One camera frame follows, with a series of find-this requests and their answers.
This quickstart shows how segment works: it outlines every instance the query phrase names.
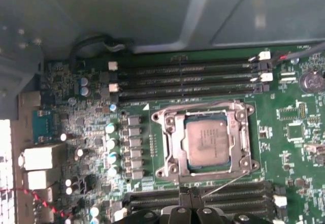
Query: electrolytic capacitor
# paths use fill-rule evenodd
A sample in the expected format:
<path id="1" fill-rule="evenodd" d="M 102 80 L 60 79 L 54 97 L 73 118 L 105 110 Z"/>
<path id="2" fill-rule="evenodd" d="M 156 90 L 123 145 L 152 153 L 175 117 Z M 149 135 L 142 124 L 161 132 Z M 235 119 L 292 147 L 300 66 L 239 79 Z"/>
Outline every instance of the electrolytic capacitor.
<path id="1" fill-rule="evenodd" d="M 72 184 L 78 182 L 78 177 L 77 176 L 73 176 L 72 178 L 70 179 L 67 179 L 65 184 L 67 187 L 70 187 Z"/>
<path id="2" fill-rule="evenodd" d="M 81 78 L 81 79 L 80 79 L 80 86 L 81 86 L 81 87 L 85 87 L 85 86 L 87 86 L 87 85 L 89 85 L 89 80 L 88 80 L 88 78 L 85 78 L 85 77 Z"/>
<path id="3" fill-rule="evenodd" d="M 117 165 L 113 165 L 113 166 L 111 166 L 110 169 L 108 169 L 107 175 L 109 177 L 115 177 L 118 174 L 118 172 L 119 172 L 118 166 Z"/>
<path id="4" fill-rule="evenodd" d="M 114 164 L 118 160 L 118 154 L 116 152 L 110 153 L 107 160 L 109 164 Z"/>
<path id="5" fill-rule="evenodd" d="M 109 107 L 111 112 L 115 112 L 117 110 L 117 105 L 116 104 L 111 104 Z"/>
<path id="6" fill-rule="evenodd" d="M 73 134 L 61 134 L 60 135 L 60 140 L 61 141 L 66 141 L 66 140 L 71 140 L 74 138 L 74 135 Z"/>
<path id="7" fill-rule="evenodd" d="M 80 95 L 81 96 L 88 97 L 88 96 L 90 96 L 90 94 L 91 94 L 91 91 L 90 91 L 90 89 L 88 87 L 82 87 L 80 89 Z"/>
<path id="8" fill-rule="evenodd" d="M 89 154 L 89 149 L 76 149 L 75 156 L 83 157 Z"/>
<path id="9" fill-rule="evenodd" d="M 105 127 L 105 132 L 107 134 L 111 134 L 111 133 L 115 132 L 115 130 L 116 130 L 116 125 L 112 122 L 107 124 Z"/>
<path id="10" fill-rule="evenodd" d="M 117 145 L 117 140 L 116 139 L 109 139 L 107 142 L 106 142 L 106 148 L 107 150 L 111 150 L 113 149 L 115 146 Z"/>
<path id="11" fill-rule="evenodd" d="M 92 217 L 97 217 L 99 213 L 100 213 L 100 206 L 98 204 L 93 205 L 89 211 L 89 214 Z"/>
<path id="12" fill-rule="evenodd" d="M 66 188 L 66 194 L 71 195 L 72 193 L 79 190 L 79 186 L 77 184 L 72 184 L 70 187 Z"/>

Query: motherboard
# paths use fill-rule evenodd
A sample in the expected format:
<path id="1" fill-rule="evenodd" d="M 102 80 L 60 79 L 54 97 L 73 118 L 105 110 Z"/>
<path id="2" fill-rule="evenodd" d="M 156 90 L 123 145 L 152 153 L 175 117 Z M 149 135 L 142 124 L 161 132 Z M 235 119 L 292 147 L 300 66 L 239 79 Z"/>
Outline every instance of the motherboard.
<path id="1" fill-rule="evenodd" d="M 73 73 L 49 62 L 32 123 L 35 148 L 64 145 L 49 168 L 60 168 L 56 205 L 72 215 L 54 221 L 159 214 L 178 205 L 180 186 L 196 186 L 230 219 L 323 223 L 325 57 L 263 64 L 308 48 L 108 56 Z M 25 153 L 29 170 L 34 156 Z"/>

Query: gray metal panel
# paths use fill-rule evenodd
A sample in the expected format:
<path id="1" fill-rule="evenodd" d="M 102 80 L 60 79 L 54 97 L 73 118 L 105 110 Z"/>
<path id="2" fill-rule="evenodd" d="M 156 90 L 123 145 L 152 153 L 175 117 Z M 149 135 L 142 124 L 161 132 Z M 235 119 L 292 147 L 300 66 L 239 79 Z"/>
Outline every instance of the gray metal panel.
<path id="1" fill-rule="evenodd" d="M 318 41 L 325 38 L 323 2 L 0 0 L 0 7 L 42 39 L 47 58 L 66 58 L 93 33 L 133 38 L 136 53 Z"/>
<path id="2" fill-rule="evenodd" d="M 325 0 L 242 0 L 214 47 L 307 43 L 325 38 Z"/>

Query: black cable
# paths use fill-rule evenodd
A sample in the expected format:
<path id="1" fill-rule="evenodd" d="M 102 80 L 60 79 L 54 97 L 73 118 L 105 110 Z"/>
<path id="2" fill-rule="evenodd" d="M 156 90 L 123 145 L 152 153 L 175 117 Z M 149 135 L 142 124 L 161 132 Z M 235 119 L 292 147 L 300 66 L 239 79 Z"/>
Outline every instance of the black cable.
<path id="1" fill-rule="evenodd" d="M 127 47 L 127 41 L 124 41 L 122 39 L 115 39 L 110 35 L 99 35 L 90 37 L 88 39 L 85 39 L 83 41 L 78 42 L 75 44 L 70 52 L 69 56 L 69 65 L 70 70 L 74 71 L 77 67 L 77 53 L 84 47 L 92 44 L 97 43 L 105 43 L 107 46 L 117 46 L 117 45 L 125 45 L 125 48 Z"/>
<path id="2" fill-rule="evenodd" d="M 322 52 L 324 50 L 325 50 L 325 42 L 322 42 L 318 45 L 311 47 L 309 50 L 289 53 L 287 55 L 280 57 L 280 59 L 281 60 L 291 60 L 291 59 L 296 59 L 296 58 L 302 58 L 302 57 L 313 55 L 315 53 Z"/>

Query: green circuit board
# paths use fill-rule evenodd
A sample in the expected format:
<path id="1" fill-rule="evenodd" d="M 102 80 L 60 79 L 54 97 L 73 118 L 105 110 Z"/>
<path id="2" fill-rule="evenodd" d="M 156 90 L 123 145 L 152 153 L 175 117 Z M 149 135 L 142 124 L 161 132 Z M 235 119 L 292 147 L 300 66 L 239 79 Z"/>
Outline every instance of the green circuit board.
<path id="1" fill-rule="evenodd" d="M 205 60 L 251 57 L 261 51 L 289 50 L 297 51 L 308 46 L 286 46 L 269 48 L 250 48 L 235 50 L 212 50 L 198 52 L 164 53 L 135 55 L 115 58 L 119 66 L 135 64 L 146 66 L 173 62 L 178 57 L 188 60 Z M 325 166 L 316 160 L 306 145 L 325 144 L 325 93 L 305 93 L 299 85 L 300 77 L 310 70 L 325 69 L 325 57 L 321 54 L 302 59 L 297 65 L 290 61 L 273 70 L 270 89 L 260 94 L 202 96 L 187 99 L 156 100 L 129 102 L 118 105 L 116 111 L 110 110 L 109 100 L 103 99 L 100 87 L 102 71 L 112 58 L 99 58 L 84 61 L 84 69 L 71 74 L 65 61 L 52 62 L 48 66 L 47 82 L 53 91 L 55 103 L 46 105 L 47 109 L 60 115 L 63 132 L 78 135 L 78 139 L 69 144 L 81 148 L 90 148 L 94 153 L 80 161 L 72 159 L 65 168 L 64 178 L 74 174 L 96 174 L 98 184 L 95 190 L 85 198 L 94 203 L 101 200 L 120 201 L 129 192 L 177 189 L 178 186 L 215 186 L 231 179 L 194 181 L 175 184 L 159 179 L 155 172 L 164 165 L 164 147 L 161 125 L 152 121 L 153 113 L 172 105 L 213 103 L 220 100 L 239 100 L 255 108 L 248 116 L 249 140 L 252 159 L 260 168 L 242 177 L 238 182 L 259 182 L 267 180 L 286 189 L 287 223 L 323 223 L 325 215 Z M 87 77 L 92 93 L 83 97 L 79 93 L 79 81 Z M 142 140 L 141 179 L 127 176 L 125 152 L 129 145 L 123 137 L 123 121 L 137 116 L 141 121 L 134 127 L 140 128 L 136 134 Z M 105 128 L 113 123 L 115 131 L 107 135 Z M 118 143 L 107 150 L 106 141 L 117 139 Z M 119 173 L 108 177 L 110 165 L 106 162 L 108 155 L 116 152 L 119 159 L 114 163 Z"/>

